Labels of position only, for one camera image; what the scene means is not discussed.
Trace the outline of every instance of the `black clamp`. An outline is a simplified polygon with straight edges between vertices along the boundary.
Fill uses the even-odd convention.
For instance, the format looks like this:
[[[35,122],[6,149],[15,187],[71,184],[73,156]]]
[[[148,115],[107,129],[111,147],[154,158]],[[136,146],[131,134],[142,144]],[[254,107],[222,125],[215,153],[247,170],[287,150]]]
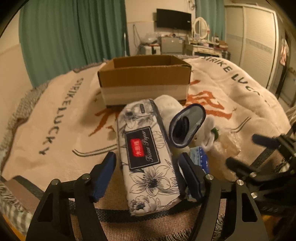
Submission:
[[[33,215],[26,240],[75,241],[69,211],[69,198],[75,198],[83,240],[107,241],[93,203],[104,196],[115,166],[116,155],[109,152],[101,164],[77,180],[52,180]]]
[[[276,138],[258,134],[252,136],[255,144],[278,150],[284,157],[279,168],[269,174],[263,174],[261,170],[234,158],[226,160],[227,167],[246,182],[262,214],[285,217],[296,212],[296,142],[291,138],[295,131],[296,124],[286,135]],[[289,168],[285,172],[278,172],[287,163]]]
[[[227,201],[219,240],[269,240],[259,209],[243,180],[231,183],[205,174],[200,166],[192,162],[187,153],[181,154],[179,166],[192,196],[198,200],[203,195],[199,199],[202,205],[188,241],[212,240],[221,199]]]

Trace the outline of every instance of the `metal screw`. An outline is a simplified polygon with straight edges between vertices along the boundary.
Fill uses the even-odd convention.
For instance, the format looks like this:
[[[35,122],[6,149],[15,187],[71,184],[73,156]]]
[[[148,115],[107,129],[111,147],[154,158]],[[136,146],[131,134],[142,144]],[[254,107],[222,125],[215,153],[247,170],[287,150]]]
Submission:
[[[256,176],[257,176],[257,174],[255,172],[250,173],[250,177],[256,177]]]
[[[211,175],[211,174],[206,174],[205,178],[208,179],[208,180],[213,180],[214,176]]]
[[[52,185],[57,185],[59,183],[59,179],[53,179],[51,184]]]
[[[238,179],[237,180],[237,184],[240,185],[240,186],[242,186],[244,184],[244,182],[242,180]]]
[[[252,196],[253,199],[255,199],[256,197],[258,197],[258,194],[256,192],[252,192],[251,196]]]
[[[88,180],[90,177],[91,177],[91,176],[90,176],[89,173],[84,173],[84,174],[82,175],[81,178],[82,178],[83,180]]]

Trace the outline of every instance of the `white wall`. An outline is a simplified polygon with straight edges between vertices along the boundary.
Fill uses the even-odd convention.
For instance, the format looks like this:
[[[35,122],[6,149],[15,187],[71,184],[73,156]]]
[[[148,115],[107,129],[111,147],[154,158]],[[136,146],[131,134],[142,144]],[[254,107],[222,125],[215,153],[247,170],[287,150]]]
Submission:
[[[125,0],[125,5],[131,55],[136,55],[137,47],[140,43],[137,34],[133,32],[133,25],[135,25],[141,39],[147,33],[159,32],[160,34],[172,34],[172,29],[157,28],[155,26],[154,15],[157,8],[188,12],[191,13],[192,22],[195,20],[195,9],[190,10],[187,0]],[[179,31],[180,36],[185,36],[186,33],[186,31]]]
[[[32,88],[19,43],[19,12],[0,38],[0,141],[16,105]]]
[[[18,36],[20,12],[18,11],[8,24],[0,38],[0,54],[20,43]]]

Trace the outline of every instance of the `red label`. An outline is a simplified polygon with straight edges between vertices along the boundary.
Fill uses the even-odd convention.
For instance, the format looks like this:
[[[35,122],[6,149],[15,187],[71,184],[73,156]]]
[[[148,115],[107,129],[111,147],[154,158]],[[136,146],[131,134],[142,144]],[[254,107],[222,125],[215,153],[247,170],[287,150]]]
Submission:
[[[143,145],[141,139],[131,139],[131,149],[133,156],[142,157],[144,156]]]

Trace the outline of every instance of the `green curtain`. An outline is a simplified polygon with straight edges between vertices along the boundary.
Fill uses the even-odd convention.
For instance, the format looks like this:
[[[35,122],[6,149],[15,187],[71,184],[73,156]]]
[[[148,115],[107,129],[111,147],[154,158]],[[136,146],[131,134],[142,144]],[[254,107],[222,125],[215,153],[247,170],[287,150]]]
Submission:
[[[210,27],[210,39],[225,40],[225,7],[223,0],[195,0],[195,17],[204,18]]]
[[[124,0],[77,0],[77,4],[87,62],[124,56],[123,33],[127,33]]]
[[[20,11],[19,37],[32,85],[123,56],[125,30],[124,0],[29,0]]]

